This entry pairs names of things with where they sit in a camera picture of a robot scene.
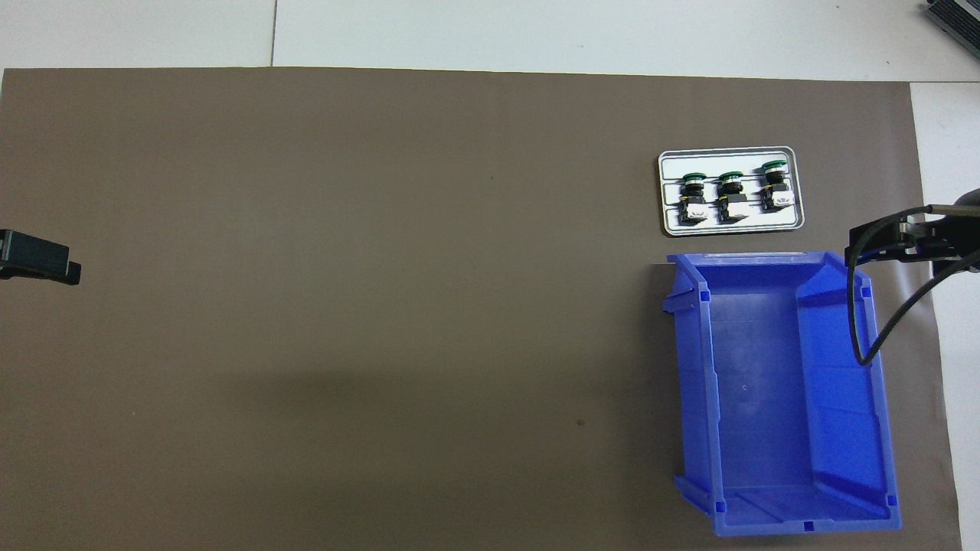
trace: black cable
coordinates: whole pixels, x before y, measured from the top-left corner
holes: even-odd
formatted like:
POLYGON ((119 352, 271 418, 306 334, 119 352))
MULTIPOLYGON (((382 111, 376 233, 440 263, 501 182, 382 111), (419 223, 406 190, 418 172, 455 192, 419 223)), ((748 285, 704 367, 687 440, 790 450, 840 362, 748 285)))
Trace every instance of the black cable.
MULTIPOLYGON (((911 310, 911 307, 914 306, 915 303, 918 302, 922 297, 924 297, 929 291, 931 291, 933 287, 942 283, 943 280, 945 280, 947 277, 956 274, 960 270, 968 268, 970 265, 972 265, 977 261, 980 261, 980 249, 977 249, 972 253, 964 256, 963 258, 957 260, 956 262, 950 264, 948 267, 946 267, 945 270, 942 270, 941 272, 936 274, 935 277, 926 281, 925 284, 923 284, 914 293, 912 293, 912 296, 908 297, 908 299, 904 303, 902 303, 902 306, 900 306, 899 309, 895 311, 895 314, 893 314, 892 317, 888 319, 888 322, 885 323, 885 326, 881 329, 881 332, 878 333, 878 338, 874 339, 874 343, 871 345, 871 348, 867 351, 867 356, 858 357, 858 361, 860 362, 860 364, 866 366, 869 363, 871 363, 871 359, 874 358, 874 355, 877 354, 878 350, 881 349, 881 345, 885 343, 885 338, 887 338, 888 334, 892 332, 892 329, 894 329, 895 326, 899 324, 899 320, 902 319, 902 316, 907 314, 908 311, 911 310)), ((860 354, 859 348, 856 349, 856 353, 860 354)))
POLYGON ((869 363, 871 363, 871 358, 873 358, 874 355, 872 354, 869 357, 865 358, 863 353, 861 353, 860 351, 860 341, 858 341, 858 318, 855 315, 855 271, 858 269, 858 260, 860 260, 860 254, 864 251, 864 247, 867 246, 867 242, 871 240, 871 237, 873 237, 876 233, 884 229, 889 224, 893 224, 895 222, 901 222, 905 218, 912 215, 929 213, 931 211, 932 211, 931 205, 926 205, 924 207, 915 207, 914 209, 905 209, 904 211, 900 211, 898 213, 895 213, 894 215, 887 216, 879 220, 878 222, 870 225, 868 229, 866 229, 864 233, 862 233, 861 236, 857 239, 855 244, 851 246, 851 254, 848 256, 847 259, 845 259, 847 261, 847 267, 848 267, 847 301, 848 301, 848 322, 849 325, 851 326, 851 347, 852 349, 854 349, 855 358, 857 358, 857 361, 863 366, 866 366, 869 363))
MULTIPOLYGON (((885 323, 885 326, 882 328, 877 338, 875 338, 874 342, 871 344, 867 356, 864 356, 861 353, 860 341, 858 339, 858 318, 855 313, 855 289, 854 289, 855 271, 858 267, 858 262, 860 260, 861 252, 863 252, 864 247, 867 246, 868 241, 870 241, 871 238, 876 233, 878 233, 878 231, 880 231, 887 225, 893 224, 895 222, 900 222, 901 220, 912 215, 929 214, 932 213, 934 210, 935 209, 933 205, 926 205, 924 207, 906 209, 894 215, 885 217, 877 221, 873 225, 869 226, 868 229, 861 235, 861 237, 851 248, 851 254, 846 259, 847 267, 848 267, 848 284, 847 284, 848 319, 849 319, 849 325, 851 329, 851 345, 852 348, 854 349, 855 358, 857 358, 857 361, 863 366, 866 366, 871 363, 871 360, 881 349, 881 346, 882 344, 884 344, 885 339, 888 337, 889 333, 892 332, 892 329, 894 329, 895 326, 899 323, 899 320, 902 319, 902 316, 904 316, 911 309, 911 307, 915 305, 916 302, 918 302, 923 296, 925 296, 926 293, 931 291, 936 285, 941 283, 947 277, 952 276, 953 274, 959 272, 960 270, 967 269, 974 263, 980 261, 980 249, 978 249, 966 255, 965 257, 961 258, 960 260, 954 262, 953 264, 949 265, 945 270, 942 270, 934 277, 926 281, 925 284, 923 284, 921 287, 916 289, 915 292, 912 293, 910 297, 908 297, 906 302, 904 302, 902 306, 899 307, 898 310, 896 310, 895 314, 893 314, 892 317, 889 318, 888 322, 885 323)), ((966 215, 950 214, 949 216, 975 217, 977 216, 977 214, 976 213, 971 213, 966 215)))

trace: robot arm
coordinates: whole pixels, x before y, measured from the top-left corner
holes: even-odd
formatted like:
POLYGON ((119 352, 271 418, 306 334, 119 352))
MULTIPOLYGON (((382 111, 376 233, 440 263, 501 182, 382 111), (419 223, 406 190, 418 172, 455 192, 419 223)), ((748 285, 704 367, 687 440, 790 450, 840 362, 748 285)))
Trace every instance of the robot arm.
POLYGON ((845 249, 848 265, 848 318, 851 344, 857 361, 866 366, 884 344, 888 334, 911 307, 933 287, 953 274, 980 271, 980 189, 963 195, 953 205, 925 205, 900 211, 851 230, 845 249), (935 214, 934 222, 914 223, 909 217, 935 214), (931 262, 933 277, 919 287, 882 327, 865 356, 858 340, 855 316, 855 269, 879 260, 931 262))

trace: white floor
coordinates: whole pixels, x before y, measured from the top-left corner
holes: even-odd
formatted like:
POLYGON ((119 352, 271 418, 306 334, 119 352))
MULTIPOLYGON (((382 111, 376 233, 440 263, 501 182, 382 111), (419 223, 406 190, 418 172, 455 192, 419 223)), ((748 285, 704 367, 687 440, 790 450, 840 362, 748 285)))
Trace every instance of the white floor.
MULTIPOLYGON (((980 60, 918 0, 0 0, 0 68, 329 66, 914 82, 927 201, 980 182, 980 60)), ((934 291, 963 549, 980 551, 980 279, 934 291)))

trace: metal tray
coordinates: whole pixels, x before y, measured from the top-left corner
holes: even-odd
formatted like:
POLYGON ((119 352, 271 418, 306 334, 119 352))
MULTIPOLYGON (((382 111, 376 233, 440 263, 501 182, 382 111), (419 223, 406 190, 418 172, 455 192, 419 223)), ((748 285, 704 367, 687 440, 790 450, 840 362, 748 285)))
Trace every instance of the metal tray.
POLYGON ((661 212, 663 229, 673 236, 708 235, 713 233, 749 233, 757 231, 786 231, 803 225, 803 195, 800 193, 800 177, 797 174, 796 153, 784 145, 768 147, 730 147, 722 149, 687 149, 664 151, 657 160, 661 185, 661 212), (760 191, 765 183, 762 164, 769 161, 786 161, 796 204, 780 211, 762 209, 760 191), (744 174, 742 185, 755 212, 735 223, 724 223, 717 215, 718 177, 730 171, 744 174), (704 173, 705 201, 710 204, 712 216, 695 225, 680 222, 677 204, 683 187, 682 178, 688 173, 704 173))

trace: bin handle lip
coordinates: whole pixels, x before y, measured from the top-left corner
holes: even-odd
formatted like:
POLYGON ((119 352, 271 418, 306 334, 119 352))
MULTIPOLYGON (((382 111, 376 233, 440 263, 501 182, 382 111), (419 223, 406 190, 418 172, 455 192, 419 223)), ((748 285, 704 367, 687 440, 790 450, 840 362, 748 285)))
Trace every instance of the bin handle lip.
MULTIPOLYGON (((847 281, 848 265, 845 264, 844 257, 842 257, 841 255, 835 252, 828 251, 826 258, 829 261, 828 266, 833 266, 835 269, 837 269, 838 272, 844 274, 845 277, 844 281, 847 281)), ((865 274, 861 270, 855 270, 855 282, 857 284, 857 287, 870 288, 871 276, 865 274)), ((868 297, 860 295, 860 292, 858 292, 857 295, 858 296, 856 296, 855 298, 858 300, 858 302, 865 302, 868 300, 868 297)), ((871 315, 871 319, 874 320, 874 313, 872 312, 870 313, 870 315, 871 315)))
POLYGON ((701 256, 703 258, 751 258, 756 256, 770 257, 770 256, 806 256, 812 254, 806 251, 778 251, 778 252, 762 252, 762 253, 703 253, 701 256))
MULTIPOLYGON (((695 283, 696 287, 700 291, 708 290, 708 280, 705 279, 701 272, 694 266, 691 259, 688 258, 689 255, 668 255, 667 261, 677 265, 677 269, 683 272, 687 277, 691 278, 691 282, 695 283)), ((681 293, 671 293, 668 298, 681 293)))

